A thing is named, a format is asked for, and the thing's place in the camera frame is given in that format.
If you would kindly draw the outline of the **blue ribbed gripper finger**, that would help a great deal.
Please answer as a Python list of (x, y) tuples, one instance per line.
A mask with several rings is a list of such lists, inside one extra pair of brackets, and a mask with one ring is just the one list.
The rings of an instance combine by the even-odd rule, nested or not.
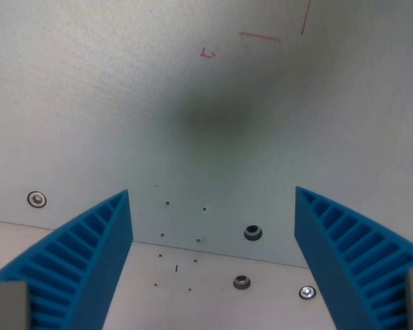
[(102, 329), (132, 241), (123, 190), (3, 266), (0, 282), (28, 285), (31, 329)]
[(407, 329), (405, 278), (413, 243), (302, 187), (295, 239), (337, 329)]

